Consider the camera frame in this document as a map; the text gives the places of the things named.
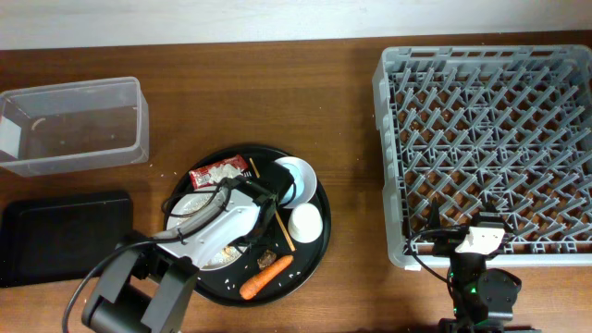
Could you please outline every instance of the wooden table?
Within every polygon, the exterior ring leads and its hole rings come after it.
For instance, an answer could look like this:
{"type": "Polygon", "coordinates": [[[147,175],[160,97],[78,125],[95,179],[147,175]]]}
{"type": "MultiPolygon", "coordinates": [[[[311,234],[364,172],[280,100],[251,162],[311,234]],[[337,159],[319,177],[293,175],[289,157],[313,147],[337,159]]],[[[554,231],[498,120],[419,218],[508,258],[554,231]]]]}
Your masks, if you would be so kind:
{"type": "MultiPolygon", "coordinates": [[[[195,295],[183,332],[407,332],[435,325],[452,316],[445,286],[387,258],[371,84],[380,53],[395,45],[590,44],[591,37],[590,31],[496,33],[0,52],[0,91],[134,76],[150,105],[151,127],[150,161],[142,165],[33,179],[0,171],[0,208],[18,199],[124,189],[134,202],[134,227],[150,235],[162,227],[160,203],[201,157],[241,142],[273,145],[310,162],[327,190],[333,216],[327,254],[301,289],[267,306],[229,308],[195,295]]],[[[590,331],[592,267],[512,272],[524,281],[514,325],[590,331]]],[[[78,283],[0,290],[0,331],[57,332],[78,283]]],[[[154,293],[151,282],[136,284],[154,293]]],[[[88,331],[80,311],[90,291],[71,316],[72,332],[88,331]]]]}

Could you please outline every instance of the black round tray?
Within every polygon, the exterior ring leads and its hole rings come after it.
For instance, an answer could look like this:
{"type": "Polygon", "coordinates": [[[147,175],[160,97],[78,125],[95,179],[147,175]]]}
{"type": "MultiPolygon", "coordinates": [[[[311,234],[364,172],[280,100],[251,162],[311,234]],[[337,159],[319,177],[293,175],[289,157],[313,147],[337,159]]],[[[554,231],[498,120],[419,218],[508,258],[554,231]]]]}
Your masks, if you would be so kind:
{"type": "MultiPolygon", "coordinates": [[[[249,144],[231,147],[211,154],[193,166],[191,170],[211,165],[236,154],[240,154],[244,158],[249,168],[251,168],[249,158],[252,158],[258,170],[263,169],[265,164],[271,163],[280,157],[290,156],[290,154],[277,148],[249,144]]],[[[192,185],[188,172],[183,176],[179,184],[177,184],[177,187],[173,190],[173,194],[191,190],[192,185]]],[[[177,201],[169,205],[169,210],[175,206],[177,201]]],[[[331,233],[331,211],[327,195],[320,181],[317,182],[316,193],[309,203],[314,204],[319,209],[321,217],[323,217],[323,233],[321,237],[307,244],[293,240],[296,251],[292,253],[278,222],[274,218],[262,238],[264,240],[262,244],[255,244],[250,251],[227,267],[215,271],[201,271],[198,275],[199,279],[195,286],[195,291],[218,304],[250,307],[279,300],[298,289],[315,272],[320,264],[327,250],[329,235],[331,233]],[[294,262],[269,282],[254,298],[245,301],[239,294],[239,289],[244,282],[260,272],[257,259],[267,249],[276,253],[278,258],[286,254],[292,254],[294,256],[294,262]]],[[[284,221],[286,228],[288,227],[290,213],[290,209],[281,209],[279,211],[279,215],[284,221]]],[[[165,218],[164,228],[166,227],[167,219],[165,218]]]]}

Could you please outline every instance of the black tray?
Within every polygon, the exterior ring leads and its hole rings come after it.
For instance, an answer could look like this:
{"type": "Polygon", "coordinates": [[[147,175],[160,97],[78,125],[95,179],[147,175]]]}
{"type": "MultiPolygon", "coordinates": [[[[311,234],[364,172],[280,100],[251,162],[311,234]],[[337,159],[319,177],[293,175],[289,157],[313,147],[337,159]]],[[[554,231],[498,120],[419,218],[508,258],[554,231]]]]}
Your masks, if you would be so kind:
{"type": "MultiPolygon", "coordinates": [[[[277,148],[252,144],[243,145],[211,154],[192,167],[191,170],[211,165],[236,154],[240,154],[245,159],[249,168],[251,168],[249,158],[252,158],[258,170],[263,169],[265,164],[271,163],[280,157],[290,156],[288,153],[277,148]]],[[[181,179],[173,191],[173,194],[186,191],[192,191],[189,173],[181,179]]],[[[171,203],[169,209],[172,209],[176,203],[177,201],[171,203]]],[[[264,236],[264,239],[274,239],[274,241],[269,244],[270,247],[267,247],[267,244],[257,244],[252,250],[245,253],[232,265],[215,271],[200,272],[195,291],[205,298],[222,305],[249,307],[279,300],[298,289],[315,272],[321,262],[321,259],[327,250],[329,235],[331,233],[331,212],[329,209],[329,202],[320,182],[317,183],[316,194],[310,203],[314,204],[319,209],[321,217],[323,217],[323,234],[317,240],[308,244],[294,241],[296,252],[292,253],[278,222],[274,218],[269,224],[269,229],[264,236]],[[286,270],[275,277],[254,298],[245,301],[239,294],[239,289],[250,277],[260,272],[259,266],[257,265],[257,259],[261,257],[266,249],[270,249],[274,253],[277,253],[278,258],[286,254],[293,254],[294,262],[286,270]]],[[[290,209],[282,209],[279,211],[279,215],[286,227],[290,218],[290,212],[290,209]]],[[[166,227],[167,219],[165,218],[164,228],[166,227]]]]}
{"type": "Polygon", "coordinates": [[[0,288],[85,277],[132,220],[123,191],[11,203],[0,227],[0,288]]]}

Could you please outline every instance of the white robot part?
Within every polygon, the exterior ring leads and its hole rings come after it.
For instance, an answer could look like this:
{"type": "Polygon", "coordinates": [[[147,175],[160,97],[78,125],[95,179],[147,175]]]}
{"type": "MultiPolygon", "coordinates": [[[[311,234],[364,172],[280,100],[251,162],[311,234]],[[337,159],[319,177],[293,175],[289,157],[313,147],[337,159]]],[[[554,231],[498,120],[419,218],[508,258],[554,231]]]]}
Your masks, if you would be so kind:
{"type": "Polygon", "coordinates": [[[183,235],[189,234],[205,221],[220,214],[214,221],[184,239],[182,243],[178,241],[158,244],[158,246],[178,258],[187,256],[195,266],[202,268],[229,243],[251,232],[260,210],[260,207],[253,202],[253,198],[241,191],[223,189],[195,216],[157,234],[156,238],[174,238],[179,235],[179,232],[183,235]],[[224,207],[228,195],[230,195],[228,205],[224,207]]]}
{"type": "Polygon", "coordinates": [[[503,228],[469,227],[469,234],[456,247],[455,252],[488,255],[499,248],[504,232],[503,228]]]}

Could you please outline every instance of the white plate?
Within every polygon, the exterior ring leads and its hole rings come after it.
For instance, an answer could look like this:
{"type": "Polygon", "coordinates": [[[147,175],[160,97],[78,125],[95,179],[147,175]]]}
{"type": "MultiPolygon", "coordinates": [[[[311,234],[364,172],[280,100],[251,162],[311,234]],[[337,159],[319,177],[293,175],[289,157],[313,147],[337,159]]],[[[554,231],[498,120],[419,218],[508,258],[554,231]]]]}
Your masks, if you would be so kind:
{"type": "MultiPolygon", "coordinates": [[[[200,190],[215,190],[216,186],[211,186],[207,188],[201,188],[200,190]]],[[[187,194],[182,197],[171,213],[182,215],[188,214],[191,212],[195,212],[196,210],[200,209],[204,204],[210,199],[211,193],[199,193],[196,192],[194,194],[187,194]]],[[[173,228],[180,223],[186,221],[188,217],[180,218],[180,217],[169,217],[168,221],[166,222],[166,229],[173,228]]],[[[241,251],[245,251],[247,248],[244,246],[240,246],[239,249],[241,251]]],[[[241,257],[241,253],[237,251],[237,249],[231,247],[228,250],[228,253],[225,253],[224,250],[220,251],[218,254],[214,256],[201,270],[203,271],[213,271],[220,268],[224,268],[241,257]]]]}
{"type": "Polygon", "coordinates": [[[302,194],[294,198],[290,204],[286,205],[286,208],[294,209],[299,204],[308,203],[316,192],[316,174],[313,167],[303,159],[294,156],[281,157],[275,162],[281,166],[288,164],[298,168],[302,175],[302,182],[304,183],[304,191],[302,194]]]}

